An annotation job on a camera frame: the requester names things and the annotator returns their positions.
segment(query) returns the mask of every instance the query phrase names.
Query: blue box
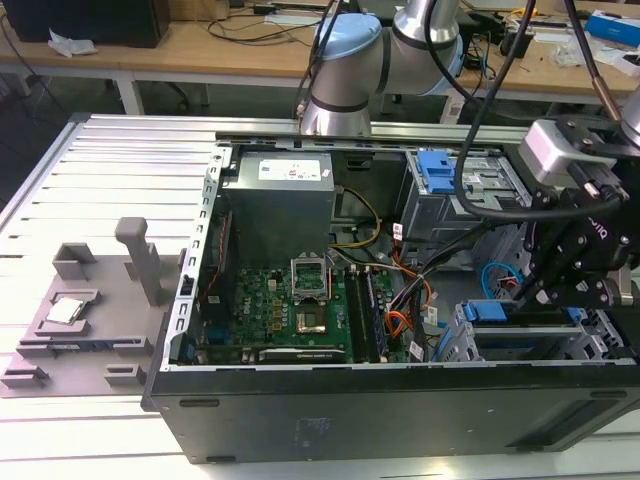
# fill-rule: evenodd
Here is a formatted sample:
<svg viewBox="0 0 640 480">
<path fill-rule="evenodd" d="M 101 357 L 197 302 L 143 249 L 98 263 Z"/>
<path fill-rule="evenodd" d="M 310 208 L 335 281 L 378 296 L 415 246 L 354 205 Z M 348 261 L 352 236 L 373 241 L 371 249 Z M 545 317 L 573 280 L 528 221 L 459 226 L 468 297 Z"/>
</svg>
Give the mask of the blue box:
<svg viewBox="0 0 640 480">
<path fill-rule="evenodd" d="M 616 18 L 596 11 L 589 18 L 585 30 L 594 37 L 624 43 L 632 47 L 640 45 L 640 19 Z"/>
</svg>

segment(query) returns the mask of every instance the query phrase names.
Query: wooden desk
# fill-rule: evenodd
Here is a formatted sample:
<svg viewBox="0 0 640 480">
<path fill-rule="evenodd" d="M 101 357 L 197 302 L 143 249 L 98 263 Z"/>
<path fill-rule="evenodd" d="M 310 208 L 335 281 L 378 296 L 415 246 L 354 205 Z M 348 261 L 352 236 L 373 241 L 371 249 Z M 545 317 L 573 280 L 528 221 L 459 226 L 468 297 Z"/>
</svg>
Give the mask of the wooden desk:
<svg viewBox="0 0 640 480">
<path fill-rule="evenodd" d="M 553 8 L 554 0 L 539 0 L 540 13 L 559 15 Z M 620 14 L 637 13 L 632 5 L 580 2 L 581 9 L 606 8 Z M 228 28 L 240 28 L 257 23 L 258 18 L 232 18 L 224 22 Z M 134 49 L 98 45 L 96 55 L 67 59 L 45 44 L 20 42 L 11 31 L 18 50 L 38 74 L 115 80 L 120 89 L 125 111 L 143 114 L 142 102 L 136 86 L 137 80 L 220 83 L 235 85 L 262 85 L 295 87 L 307 65 L 309 48 L 291 42 L 276 46 L 247 46 L 227 42 L 209 35 L 205 24 L 173 22 L 169 32 L 155 49 Z M 254 37 L 272 33 L 280 27 L 255 25 L 241 31 L 229 32 L 234 37 Z M 312 29 L 292 32 L 296 38 L 310 44 Z M 499 98 L 541 100 L 572 103 L 597 102 L 585 67 L 559 68 L 552 63 L 553 45 L 531 43 L 527 55 L 516 60 L 507 76 Z M 502 56 L 493 48 L 489 64 L 498 70 Z M 600 71 L 611 90 L 624 100 L 635 90 L 638 82 L 613 67 L 599 64 Z M 0 72 L 22 76 L 27 73 L 3 38 L 0 38 Z M 460 83 L 469 90 L 477 85 L 475 72 L 464 71 Z M 443 119 L 457 121 L 452 113 L 460 111 L 461 98 L 453 89 L 447 92 L 449 101 Z"/>
<path fill-rule="evenodd" d="M 564 16 L 566 13 L 554 8 L 555 0 L 538 0 L 537 8 L 540 15 Z M 638 15 L 640 7 L 637 5 L 620 5 L 602 2 L 579 2 L 580 10 L 594 11 L 597 9 L 620 15 Z M 531 42 L 527 54 L 521 60 L 515 60 L 509 74 L 505 78 L 498 98 L 514 100 L 539 100 L 564 103 L 599 103 L 593 88 L 587 68 L 561 68 L 553 63 L 552 52 L 555 44 Z M 504 57 L 496 46 L 491 47 L 489 65 L 496 72 L 504 64 Z M 612 93 L 621 101 L 635 91 L 638 80 L 623 74 L 619 70 L 598 62 L 598 69 L 606 79 Z M 458 81 L 468 91 L 473 91 L 478 85 L 478 72 L 463 70 Z M 478 90 L 478 96 L 486 94 L 486 81 Z M 448 101 L 442 116 L 442 123 L 457 123 L 461 107 L 464 105 L 462 96 L 453 89 L 447 91 Z"/>
<path fill-rule="evenodd" d="M 262 17 L 224 21 L 229 29 L 258 23 Z M 23 43 L 9 29 L 10 38 L 31 67 L 41 75 L 104 78 L 114 80 L 128 114 L 143 115 L 137 80 L 234 85 L 296 87 L 304 74 L 313 37 L 312 27 L 291 32 L 303 43 L 290 41 L 273 46 L 250 46 L 211 36 L 207 24 L 172 22 L 157 48 L 97 45 L 94 55 L 67 59 L 43 43 Z M 280 31 L 275 25 L 255 25 L 229 32 L 234 38 L 257 37 Z M 214 27 L 216 33 L 222 31 Z M 285 40 L 286 35 L 276 40 Z M 22 76 L 28 73 L 10 46 L 0 36 L 0 72 Z M 28 93 L 25 85 L 20 85 Z"/>
</svg>

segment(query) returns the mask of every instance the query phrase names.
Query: workbench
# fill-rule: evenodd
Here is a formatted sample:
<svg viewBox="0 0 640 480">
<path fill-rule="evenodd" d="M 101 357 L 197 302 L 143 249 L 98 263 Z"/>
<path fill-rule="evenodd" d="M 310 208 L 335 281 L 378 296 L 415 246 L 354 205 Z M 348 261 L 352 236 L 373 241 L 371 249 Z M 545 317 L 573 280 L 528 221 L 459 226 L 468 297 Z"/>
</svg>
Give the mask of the workbench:
<svg viewBox="0 0 640 480">
<path fill-rule="evenodd" d="M 177 255 L 192 231 L 215 132 L 295 129 L 287 120 L 184 117 L 96 115 L 69 123 L 0 214 L 0 372 L 55 275 L 51 259 L 61 242 L 86 242 L 97 255 L 124 254 L 113 238 L 118 219 L 144 216 L 147 240 L 159 254 Z M 453 141 L 467 129 L 374 123 L 373 135 Z M 483 127 L 478 141 L 517 141 L 524 134 L 522 128 Z M 161 416 L 144 412 L 139 402 L 140 396 L 0 400 L 0 478 L 69 480 L 88 472 L 92 479 L 193 480 L 640 475 L 639 412 L 557 454 L 193 466 Z M 424 406 L 424 415 L 437 414 Z"/>
<path fill-rule="evenodd" d="M 558 14 L 553 9 L 554 0 L 540 0 L 540 13 Z M 606 9 L 619 14 L 637 14 L 633 5 L 580 2 L 581 9 Z M 229 28 L 240 28 L 257 23 L 256 18 L 232 18 L 225 21 Z M 279 31 L 275 25 L 256 25 L 240 32 L 241 37 L 259 36 Z M 309 47 L 298 42 L 276 46 L 247 46 L 212 37 L 206 32 L 206 24 L 173 22 L 169 32 L 155 49 L 135 49 L 98 45 L 99 53 L 67 59 L 58 55 L 46 44 L 20 42 L 11 29 L 10 35 L 16 47 L 36 73 L 45 76 L 101 78 L 117 84 L 127 114 L 143 115 L 137 81 L 170 81 L 197 84 L 232 84 L 271 87 L 297 87 L 309 59 Z M 311 27 L 292 32 L 306 44 L 312 40 Z M 585 67 L 559 68 L 552 63 L 554 45 L 533 41 L 522 60 L 517 60 L 505 79 L 498 98 L 533 100 L 561 103 L 598 103 L 591 88 Z M 492 49 L 489 64 L 496 70 L 502 65 L 502 57 Z M 637 80 L 628 77 L 608 65 L 599 64 L 602 75 L 609 82 L 613 94 L 623 102 L 635 90 Z M 14 86 L 20 93 L 28 94 L 22 80 L 28 70 L 16 58 L 4 38 L 0 38 L 0 72 L 12 74 Z M 463 71 L 460 83 L 473 91 L 478 83 L 476 72 Z M 202 90 L 203 103 L 207 103 L 206 87 Z M 485 93 L 484 87 L 478 95 Z M 453 89 L 449 97 L 443 123 L 456 123 L 463 102 Z"/>
</svg>

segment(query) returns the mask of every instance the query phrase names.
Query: computer case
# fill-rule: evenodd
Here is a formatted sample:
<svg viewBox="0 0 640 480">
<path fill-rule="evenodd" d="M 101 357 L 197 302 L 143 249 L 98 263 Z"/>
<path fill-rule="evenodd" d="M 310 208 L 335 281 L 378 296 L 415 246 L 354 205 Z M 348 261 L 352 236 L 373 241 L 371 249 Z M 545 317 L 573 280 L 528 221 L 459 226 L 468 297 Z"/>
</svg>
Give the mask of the computer case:
<svg viewBox="0 0 640 480">
<path fill-rule="evenodd" d="M 168 0 L 4 0 L 23 42 L 46 42 L 49 29 L 97 45 L 154 48 L 169 28 Z"/>
</svg>

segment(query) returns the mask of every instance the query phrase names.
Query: paper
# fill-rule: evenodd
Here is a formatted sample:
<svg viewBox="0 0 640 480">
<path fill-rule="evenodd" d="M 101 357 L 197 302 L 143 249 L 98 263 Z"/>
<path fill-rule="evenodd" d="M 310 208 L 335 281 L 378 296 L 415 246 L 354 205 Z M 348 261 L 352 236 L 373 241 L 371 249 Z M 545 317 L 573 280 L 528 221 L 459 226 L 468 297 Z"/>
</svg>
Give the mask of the paper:
<svg viewBox="0 0 640 480">
<path fill-rule="evenodd" d="M 74 55 L 98 53 L 98 50 L 91 40 L 71 40 L 61 35 L 57 35 L 52 30 L 49 30 L 49 35 L 51 35 L 49 46 L 60 55 L 64 55 L 67 58 L 71 58 Z"/>
<path fill-rule="evenodd" d="M 566 33 L 536 33 L 534 37 L 538 43 L 568 43 L 571 35 Z"/>
<path fill-rule="evenodd" d="M 622 58 L 629 52 L 625 52 L 624 50 L 618 50 L 617 48 L 603 48 L 599 52 L 597 52 L 593 58 L 600 63 L 606 63 L 607 65 L 613 65 L 616 60 Z"/>
</svg>

